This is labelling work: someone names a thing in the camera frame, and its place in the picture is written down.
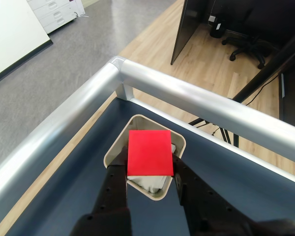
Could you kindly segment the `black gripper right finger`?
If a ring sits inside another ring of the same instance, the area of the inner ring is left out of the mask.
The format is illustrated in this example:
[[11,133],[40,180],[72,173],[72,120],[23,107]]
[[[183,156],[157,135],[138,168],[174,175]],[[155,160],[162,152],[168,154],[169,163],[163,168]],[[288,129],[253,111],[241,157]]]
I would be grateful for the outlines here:
[[173,155],[175,185],[191,236],[258,236],[255,223]]

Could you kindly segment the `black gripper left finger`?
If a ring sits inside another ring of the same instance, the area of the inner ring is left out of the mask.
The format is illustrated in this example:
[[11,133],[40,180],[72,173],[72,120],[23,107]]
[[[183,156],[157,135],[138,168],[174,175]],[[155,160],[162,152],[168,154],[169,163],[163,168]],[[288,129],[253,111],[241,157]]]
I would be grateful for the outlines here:
[[95,205],[75,224],[74,236],[131,236],[131,215],[127,206],[127,156],[123,147],[107,166]]

